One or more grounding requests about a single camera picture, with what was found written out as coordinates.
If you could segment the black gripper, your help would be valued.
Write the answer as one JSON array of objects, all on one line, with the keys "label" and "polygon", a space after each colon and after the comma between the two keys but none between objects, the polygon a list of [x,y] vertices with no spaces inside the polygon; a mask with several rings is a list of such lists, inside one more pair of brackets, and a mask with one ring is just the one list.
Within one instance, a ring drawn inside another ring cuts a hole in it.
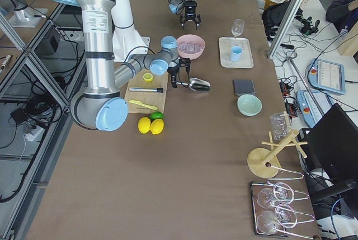
[{"label": "black gripper", "polygon": [[173,88],[177,88],[177,83],[178,83],[177,76],[180,72],[180,67],[178,65],[173,67],[168,67],[167,72],[169,73],[171,78],[171,86]]},{"label": "black gripper", "polygon": [[196,25],[196,29],[201,24],[201,15],[196,14],[196,1],[185,1],[185,14],[180,15],[180,24],[185,29],[185,23],[187,21],[193,21]]}]

